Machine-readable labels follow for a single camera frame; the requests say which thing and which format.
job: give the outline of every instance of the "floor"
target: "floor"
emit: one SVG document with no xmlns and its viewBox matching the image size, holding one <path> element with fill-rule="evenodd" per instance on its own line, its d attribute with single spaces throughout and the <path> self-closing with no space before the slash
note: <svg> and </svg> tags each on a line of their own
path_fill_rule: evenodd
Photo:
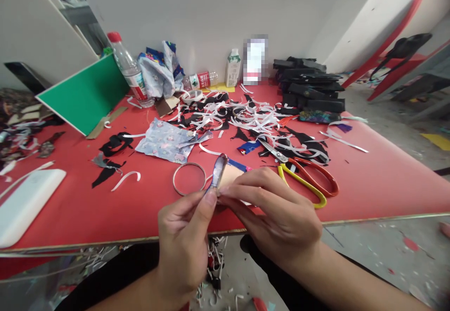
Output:
<svg viewBox="0 0 450 311">
<path fill-rule="evenodd" d="M 411 104 L 381 101 L 367 104 L 365 99 L 372 90 L 365 85 L 353 84 L 343 93 L 346 107 L 355 116 L 367 118 L 369 125 L 388 138 L 405 152 L 431 169 L 449 166 L 449 153 L 440 150 L 422 138 L 420 133 L 439 132 L 448 127 L 443 121 L 427 120 L 407 125 L 405 120 L 414 109 Z M 423 218 L 401 221 L 368 222 L 345 226 L 328 227 L 323 241 L 333 249 L 357 260 L 377 275 L 388 280 L 399 289 L 409 292 L 418 290 L 419 296 L 433 308 L 444 310 L 447 292 L 450 291 L 450 240 L 438 231 L 439 222 L 450 222 L 445 218 Z M 405 244 L 412 239 L 418 251 Z M 236 295 L 239 310 L 252 310 L 250 299 L 261 297 L 270 311 L 287 310 L 283 301 L 268 282 L 265 273 L 244 253 L 239 246 L 240 236 L 228 237 L 223 249 L 225 267 L 222 272 L 221 297 L 216 298 L 210 285 L 204 285 L 202 308 L 195 300 L 192 310 L 235 310 Z M 55 260 L 35 268 L 28 274 L 45 274 L 64 267 L 64 259 Z M 53 310 L 52 305 L 64 295 L 55 295 L 62 283 L 76 284 L 81 280 L 79 269 L 47 278 L 0 284 L 0 305 L 5 310 L 34 311 Z"/>
</svg>

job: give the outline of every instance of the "tape roll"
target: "tape roll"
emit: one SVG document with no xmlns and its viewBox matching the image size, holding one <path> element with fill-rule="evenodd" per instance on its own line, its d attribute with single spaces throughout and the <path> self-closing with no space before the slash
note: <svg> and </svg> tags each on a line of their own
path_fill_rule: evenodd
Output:
<svg viewBox="0 0 450 311">
<path fill-rule="evenodd" d="M 186 92 L 181 96 L 181 99 L 185 104 L 190 105 L 192 102 L 203 102 L 206 99 L 206 96 L 203 95 L 201 90 L 191 90 Z"/>
</svg>

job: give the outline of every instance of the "left hand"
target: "left hand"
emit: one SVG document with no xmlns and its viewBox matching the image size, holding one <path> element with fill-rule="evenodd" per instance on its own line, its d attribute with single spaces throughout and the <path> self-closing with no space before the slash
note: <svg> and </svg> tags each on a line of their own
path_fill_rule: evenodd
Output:
<svg viewBox="0 0 450 311">
<path fill-rule="evenodd" d="M 206 276 L 207 229 L 214 214 L 216 190 L 182 197 L 158 213 L 161 294 L 180 307 L 189 301 Z"/>
</svg>

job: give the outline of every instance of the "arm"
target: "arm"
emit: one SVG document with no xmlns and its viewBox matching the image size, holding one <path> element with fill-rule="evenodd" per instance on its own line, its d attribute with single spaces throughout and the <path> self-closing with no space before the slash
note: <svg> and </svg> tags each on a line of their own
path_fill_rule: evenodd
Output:
<svg viewBox="0 0 450 311">
<path fill-rule="evenodd" d="M 89 311 L 175 311 L 181 309 L 190 295 L 178 296 L 174 299 L 166 296 L 166 292 L 160 288 L 157 270 L 142 276 L 115 295 L 93 306 Z"/>
<path fill-rule="evenodd" d="M 414 297 L 377 279 L 320 241 L 312 203 L 268 168 L 241 175 L 219 190 L 258 249 L 335 310 L 428 310 Z M 256 215 L 239 200 L 259 207 Z"/>
<path fill-rule="evenodd" d="M 206 276 L 207 229 L 214 213 L 215 190 L 197 192 L 158 214 L 158 267 L 89 311 L 178 311 Z"/>
<path fill-rule="evenodd" d="M 297 262 L 287 272 L 334 310 L 429 310 L 322 242 L 307 265 Z"/>
</svg>

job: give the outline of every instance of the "white carton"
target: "white carton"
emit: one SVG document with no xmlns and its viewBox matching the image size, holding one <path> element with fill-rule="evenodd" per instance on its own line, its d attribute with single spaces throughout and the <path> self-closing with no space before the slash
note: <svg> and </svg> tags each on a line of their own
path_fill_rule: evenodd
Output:
<svg viewBox="0 0 450 311">
<path fill-rule="evenodd" d="M 226 62 L 226 86 L 235 87 L 238 83 L 240 72 L 240 56 L 238 49 L 232 49 Z"/>
</svg>

